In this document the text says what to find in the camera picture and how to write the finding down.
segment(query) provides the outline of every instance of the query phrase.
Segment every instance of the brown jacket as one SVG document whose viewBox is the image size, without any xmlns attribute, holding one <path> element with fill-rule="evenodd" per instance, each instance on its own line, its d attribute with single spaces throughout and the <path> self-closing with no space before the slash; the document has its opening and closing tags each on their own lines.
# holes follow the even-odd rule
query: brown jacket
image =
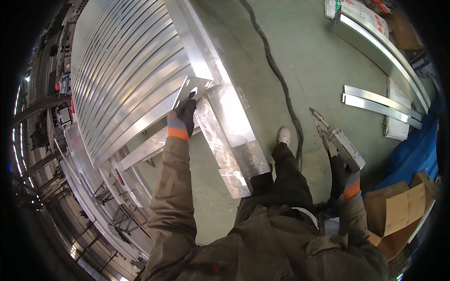
<svg viewBox="0 0 450 281">
<path fill-rule="evenodd" d="M 309 223 L 258 206 L 213 243 L 197 247 L 189 145 L 168 137 L 150 208 L 153 248 L 142 280 L 385 280 L 384 254 L 366 235 L 361 196 L 345 202 L 340 232 L 321 236 Z"/>
</svg>

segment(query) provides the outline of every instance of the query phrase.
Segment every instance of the open cardboard box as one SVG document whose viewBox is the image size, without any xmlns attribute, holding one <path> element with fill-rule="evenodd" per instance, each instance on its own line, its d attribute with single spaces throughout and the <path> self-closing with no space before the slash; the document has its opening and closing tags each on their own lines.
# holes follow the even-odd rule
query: open cardboard box
<svg viewBox="0 0 450 281">
<path fill-rule="evenodd" d="M 412 240 L 439 194 L 426 172 L 416 173 L 411 186 L 399 182 L 366 194 L 369 240 L 388 260 Z"/>
</svg>

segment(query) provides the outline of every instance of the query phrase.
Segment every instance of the cable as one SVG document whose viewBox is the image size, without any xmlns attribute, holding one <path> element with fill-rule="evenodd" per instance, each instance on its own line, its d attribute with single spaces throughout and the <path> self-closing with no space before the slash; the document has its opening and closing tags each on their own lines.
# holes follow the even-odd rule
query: cable
<svg viewBox="0 0 450 281">
<path fill-rule="evenodd" d="M 245 8 L 247 13 L 250 15 L 250 21 L 252 22 L 253 28 L 258 33 L 259 37 L 262 40 L 262 43 L 264 44 L 265 57 L 267 59 L 267 62 L 269 63 L 270 68 L 272 69 L 275 76 L 277 76 L 277 78 L 280 81 L 281 86 L 283 88 L 284 96 L 286 98 L 286 105 L 288 106 L 288 112 L 289 112 L 289 115 L 291 116 L 291 121 L 295 127 L 295 131 L 297 133 L 297 138 L 298 138 L 297 153 L 296 153 L 295 158 L 298 161 L 299 170 L 302 171 L 303 130 L 302 130 L 302 125 L 300 124 L 300 121 L 297 118 L 297 116 L 295 115 L 294 109 L 292 108 L 291 98 L 289 97 L 288 86 L 286 85 L 286 82 L 284 81 L 284 77 L 281 74 L 280 70 L 278 69 L 278 67 L 274 61 L 274 58 L 272 57 L 272 54 L 270 53 L 269 42 L 268 42 L 264 32 L 262 32 L 261 28 L 259 27 L 259 25 L 256 22 L 255 12 L 253 11 L 253 8 L 247 2 L 247 0 L 239 0 L 239 2 Z"/>
</svg>

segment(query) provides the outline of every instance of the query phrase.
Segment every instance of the sleeve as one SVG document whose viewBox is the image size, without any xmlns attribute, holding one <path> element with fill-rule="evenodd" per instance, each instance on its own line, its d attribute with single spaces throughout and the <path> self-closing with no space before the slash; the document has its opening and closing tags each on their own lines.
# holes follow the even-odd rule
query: sleeve
<svg viewBox="0 0 450 281">
<path fill-rule="evenodd" d="M 157 186 L 150 203 L 152 215 L 147 224 L 153 247 L 142 280 L 161 279 L 196 247 L 197 228 L 187 141 L 167 138 Z"/>
<path fill-rule="evenodd" d="M 370 243 L 367 234 L 367 218 L 361 191 L 345 200 L 341 207 L 339 234 L 348 234 L 348 243 L 362 254 L 381 280 L 387 280 L 388 268 L 384 253 Z"/>
</svg>

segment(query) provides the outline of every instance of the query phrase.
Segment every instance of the black pants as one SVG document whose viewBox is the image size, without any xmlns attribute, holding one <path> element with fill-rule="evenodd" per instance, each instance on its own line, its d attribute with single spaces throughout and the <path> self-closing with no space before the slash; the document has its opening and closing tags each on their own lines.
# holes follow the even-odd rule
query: black pants
<svg viewBox="0 0 450 281">
<path fill-rule="evenodd" d="M 272 152 L 272 157 L 275 160 L 277 174 L 275 182 L 272 173 L 261 174 L 250 179 L 253 194 L 241 199 L 235 225 L 248 219 L 258 204 L 267 208 L 271 205 L 288 205 L 305 208 L 314 213 L 314 204 L 308 184 L 300 173 L 298 162 L 287 144 L 279 143 Z"/>
</svg>

